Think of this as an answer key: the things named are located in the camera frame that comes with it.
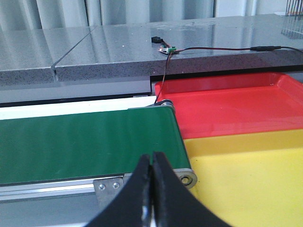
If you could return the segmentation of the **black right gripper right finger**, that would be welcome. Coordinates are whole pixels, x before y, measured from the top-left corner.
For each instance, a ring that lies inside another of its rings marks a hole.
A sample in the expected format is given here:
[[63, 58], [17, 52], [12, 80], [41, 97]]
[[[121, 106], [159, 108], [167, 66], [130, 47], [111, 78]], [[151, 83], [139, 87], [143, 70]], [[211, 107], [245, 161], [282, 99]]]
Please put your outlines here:
[[163, 152], [153, 154], [154, 212], [158, 227], [228, 227], [182, 184]]

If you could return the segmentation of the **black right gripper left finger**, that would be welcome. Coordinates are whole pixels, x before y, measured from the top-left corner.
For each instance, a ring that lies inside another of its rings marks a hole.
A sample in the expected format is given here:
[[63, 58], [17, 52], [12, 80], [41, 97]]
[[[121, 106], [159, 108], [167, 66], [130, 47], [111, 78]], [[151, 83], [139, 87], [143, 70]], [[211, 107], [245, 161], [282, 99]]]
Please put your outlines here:
[[119, 194], [89, 227], [149, 227], [151, 223], [150, 156], [142, 155]]

